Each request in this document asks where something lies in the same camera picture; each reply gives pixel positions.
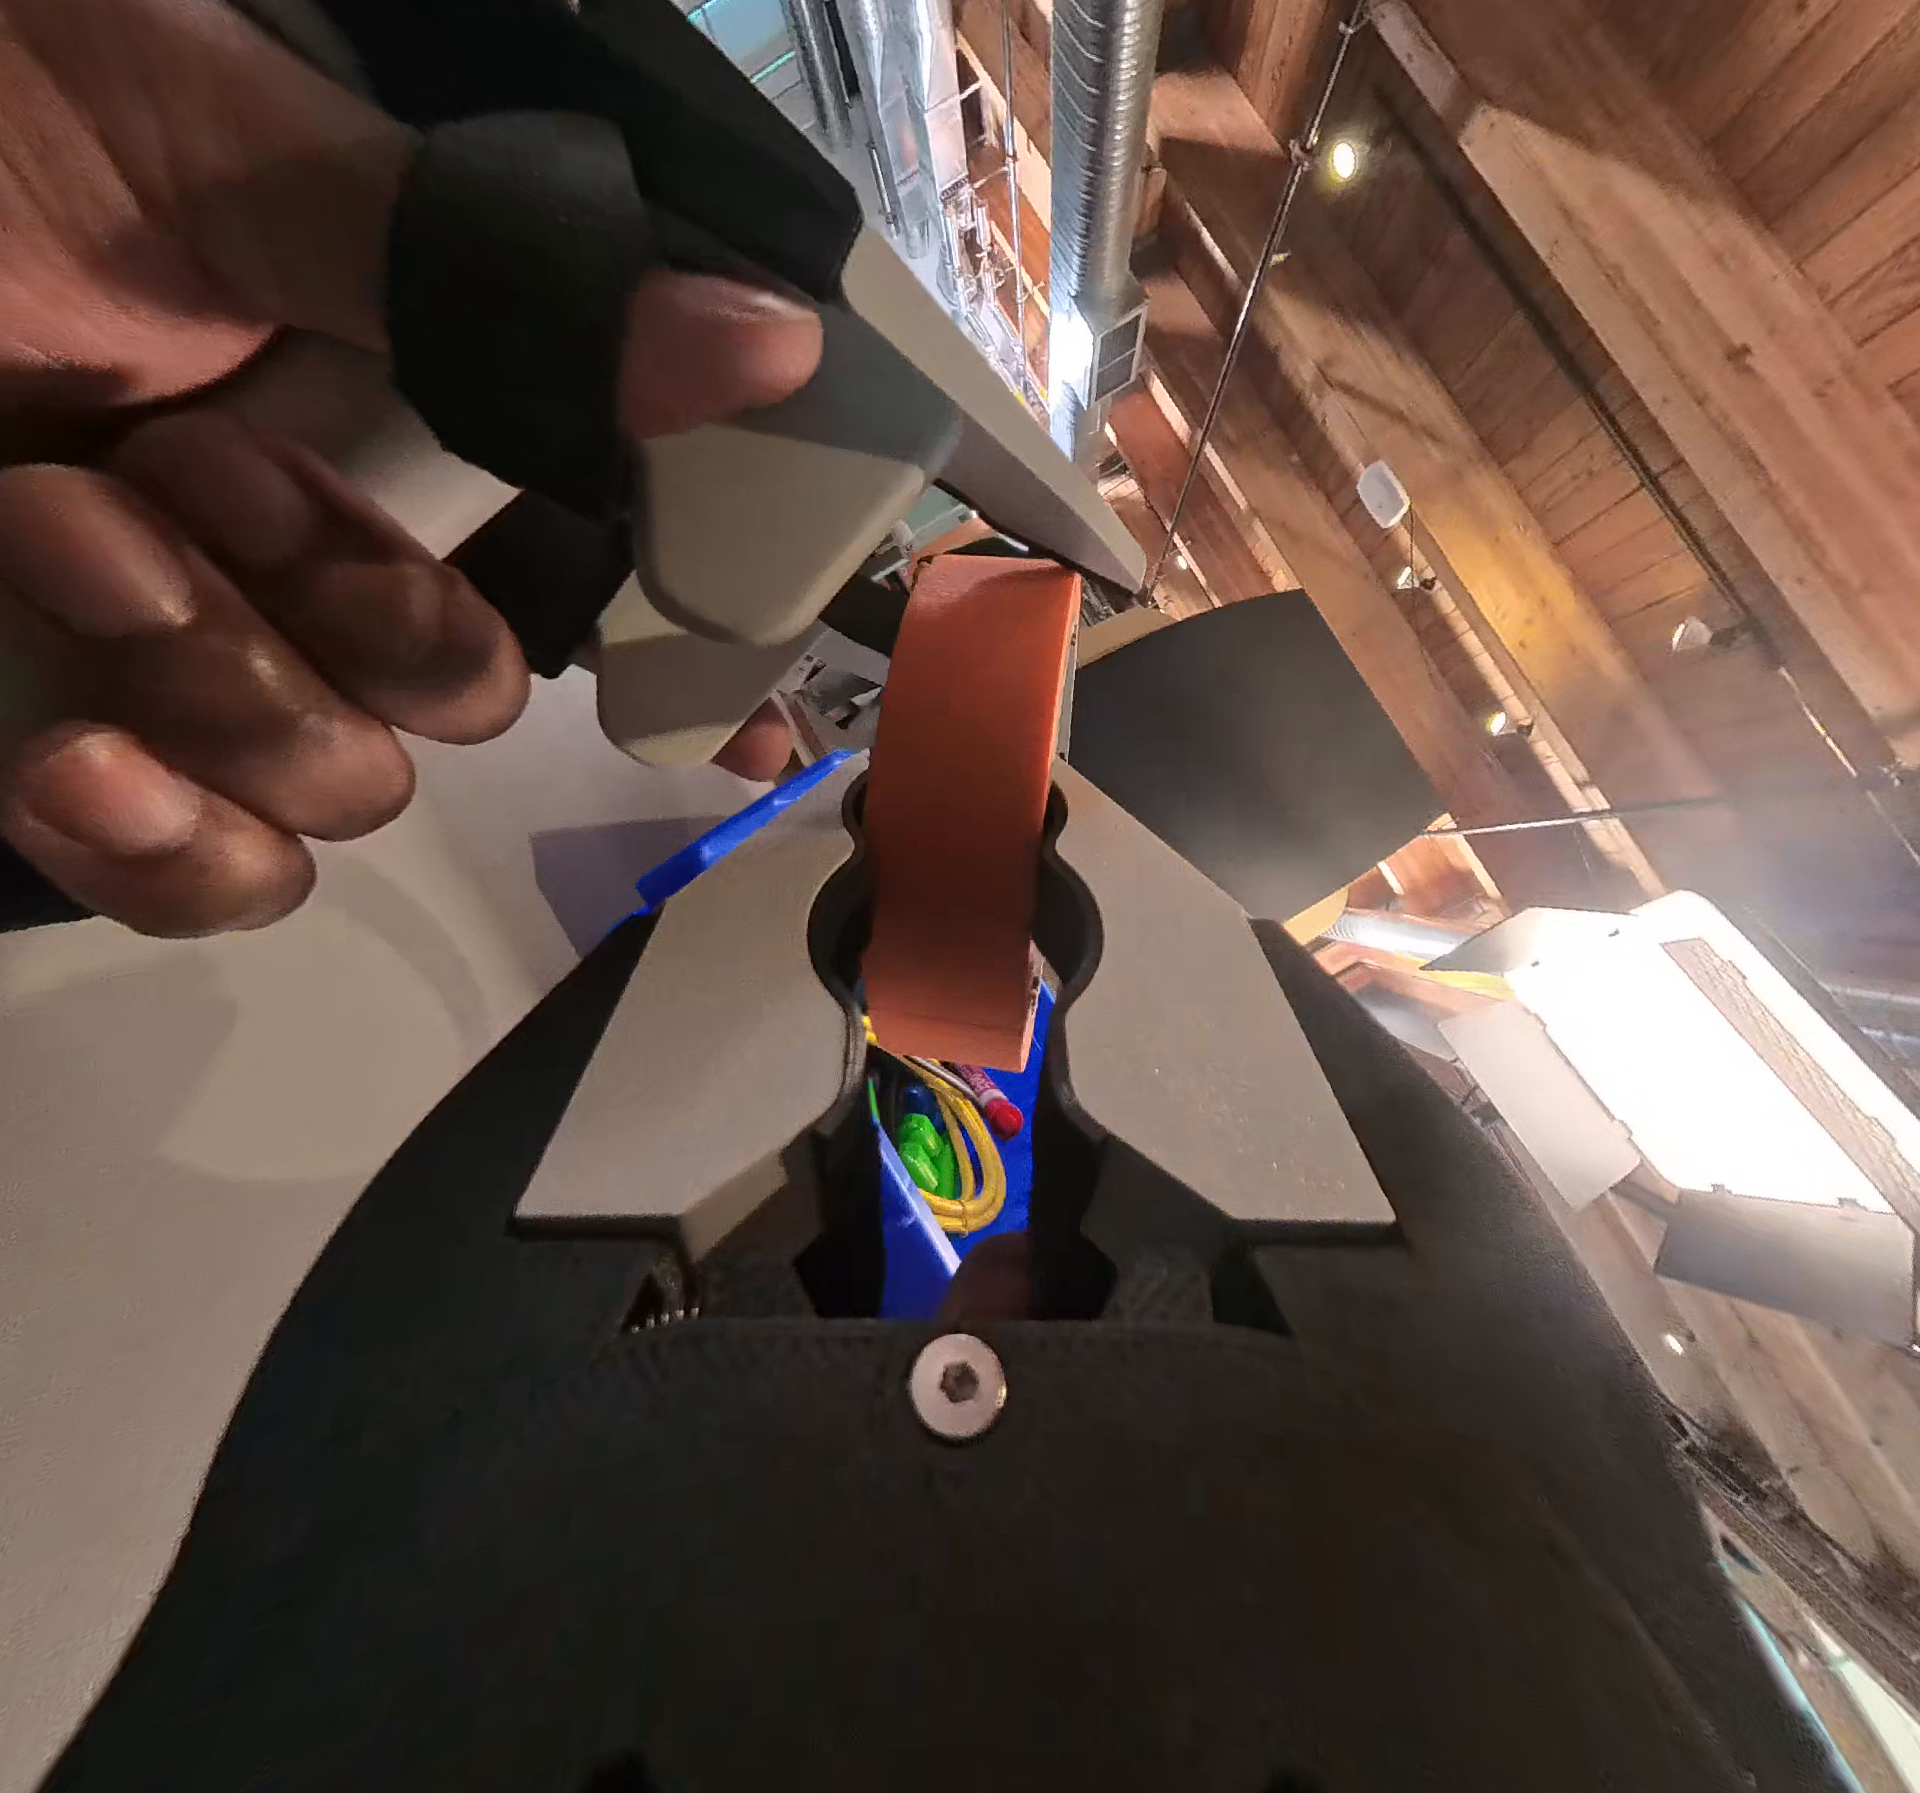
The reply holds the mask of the studio light panel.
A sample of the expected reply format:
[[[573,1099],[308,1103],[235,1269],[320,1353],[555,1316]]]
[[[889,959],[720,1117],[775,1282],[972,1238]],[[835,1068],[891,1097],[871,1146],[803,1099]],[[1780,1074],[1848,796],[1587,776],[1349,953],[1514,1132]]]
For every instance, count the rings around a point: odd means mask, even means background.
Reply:
[[[1424,970],[1504,991],[1673,1192],[1915,1228],[1915,1080],[1789,950],[1704,896],[1528,909]]]

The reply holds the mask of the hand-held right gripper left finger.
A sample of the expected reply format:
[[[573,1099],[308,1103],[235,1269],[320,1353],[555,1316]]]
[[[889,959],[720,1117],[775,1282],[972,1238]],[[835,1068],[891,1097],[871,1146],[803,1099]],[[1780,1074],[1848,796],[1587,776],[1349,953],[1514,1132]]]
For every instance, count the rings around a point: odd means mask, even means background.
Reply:
[[[861,772],[828,772],[646,928],[516,1205],[530,1238],[652,1235],[688,1261],[767,1220],[784,1252],[882,1252],[862,1024],[834,980]]]

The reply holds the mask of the person's left hand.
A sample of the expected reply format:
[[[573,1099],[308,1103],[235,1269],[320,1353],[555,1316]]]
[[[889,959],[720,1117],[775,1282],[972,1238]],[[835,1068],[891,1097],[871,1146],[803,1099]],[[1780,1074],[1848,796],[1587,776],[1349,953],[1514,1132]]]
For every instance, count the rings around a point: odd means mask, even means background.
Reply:
[[[525,709],[454,563],[215,400],[287,334],[388,356],[418,147],[227,0],[5,0],[5,593],[62,689],[5,731],[5,846],[84,913],[289,915],[409,806],[408,739]]]

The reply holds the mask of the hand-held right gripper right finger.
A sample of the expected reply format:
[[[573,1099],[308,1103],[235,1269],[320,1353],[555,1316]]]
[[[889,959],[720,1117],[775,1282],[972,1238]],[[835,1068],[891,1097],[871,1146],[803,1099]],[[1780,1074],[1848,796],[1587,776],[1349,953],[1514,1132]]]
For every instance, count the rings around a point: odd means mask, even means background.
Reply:
[[[1052,779],[1036,940],[1036,1229],[1115,1266],[1373,1245],[1395,1206],[1249,913],[1076,772]]]

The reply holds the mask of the silver ceiling duct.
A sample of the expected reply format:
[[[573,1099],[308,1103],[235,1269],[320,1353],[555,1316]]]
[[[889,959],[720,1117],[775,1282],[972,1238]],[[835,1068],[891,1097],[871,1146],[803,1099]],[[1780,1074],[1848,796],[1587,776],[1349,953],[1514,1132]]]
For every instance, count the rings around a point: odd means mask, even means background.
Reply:
[[[1148,297],[1132,246],[1163,0],[1050,0],[1048,416],[1090,461],[1137,376]]]
[[[968,143],[950,0],[835,0],[877,150],[888,228],[943,302],[963,297]]]

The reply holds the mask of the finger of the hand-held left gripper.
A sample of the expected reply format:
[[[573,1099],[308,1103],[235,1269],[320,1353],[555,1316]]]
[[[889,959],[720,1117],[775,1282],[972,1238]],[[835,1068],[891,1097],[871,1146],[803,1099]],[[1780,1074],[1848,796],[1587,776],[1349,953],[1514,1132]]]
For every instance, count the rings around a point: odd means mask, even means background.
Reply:
[[[638,765],[708,765],[821,631],[813,620],[773,645],[717,642],[684,631],[652,607],[608,607],[589,654],[599,726]]]
[[[1148,560],[1115,510],[875,228],[823,329],[790,398],[643,448],[634,573],[669,623],[794,640],[928,483],[1031,551],[1139,589]]]

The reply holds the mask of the orange tape roll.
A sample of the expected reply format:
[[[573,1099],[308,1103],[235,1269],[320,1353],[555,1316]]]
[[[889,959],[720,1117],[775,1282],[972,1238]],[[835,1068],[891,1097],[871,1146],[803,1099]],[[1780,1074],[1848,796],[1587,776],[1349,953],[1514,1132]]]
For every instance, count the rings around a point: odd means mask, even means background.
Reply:
[[[895,1054],[1018,1070],[1043,822],[1081,614],[1052,560],[950,553],[907,599],[862,794],[861,978]]]

